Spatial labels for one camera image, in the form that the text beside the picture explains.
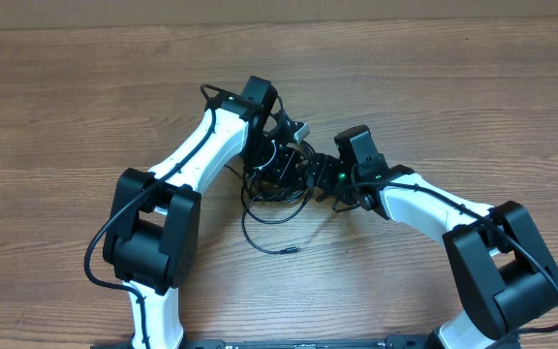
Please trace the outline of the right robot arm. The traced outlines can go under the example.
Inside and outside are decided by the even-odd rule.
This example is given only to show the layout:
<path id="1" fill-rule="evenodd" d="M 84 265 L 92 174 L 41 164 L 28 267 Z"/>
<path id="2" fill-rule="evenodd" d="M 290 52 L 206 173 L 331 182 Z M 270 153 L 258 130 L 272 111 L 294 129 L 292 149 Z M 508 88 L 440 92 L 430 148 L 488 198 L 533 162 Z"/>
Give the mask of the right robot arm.
<path id="1" fill-rule="evenodd" d="M 517 348 L 523 334 L 558 332 L 558 266 L 525 206 L 464 200 L 389 166 L 365 125 L 334 141 L 337 157 L 304 147 L 310 181 L 346 209 L 374 211 L 446 250 L 462 310 L 419 347 Z"/>

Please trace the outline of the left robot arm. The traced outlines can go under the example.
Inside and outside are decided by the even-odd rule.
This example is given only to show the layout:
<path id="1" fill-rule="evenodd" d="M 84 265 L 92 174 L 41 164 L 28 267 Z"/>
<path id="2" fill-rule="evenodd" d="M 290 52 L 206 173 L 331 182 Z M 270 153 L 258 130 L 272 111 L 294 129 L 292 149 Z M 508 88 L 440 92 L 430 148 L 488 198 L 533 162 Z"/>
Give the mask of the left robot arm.
<path id="1" fill-rule="evenodd" d="M 241 93 L 201 86 L 201 124 L 167 159 L 118 178 L 110 216 L 94 237 L 112 265 L 113 289 L 128 293 L 134 333 L 126 348 L 182 348 L 178 289 L 198 248 L 202 194 L 238 156 L 242 193 L 263 201 L 309 201 L 313 152 L 298 150 L 308 126 L 290 120 L 277 90 L 252 76 Z"/>

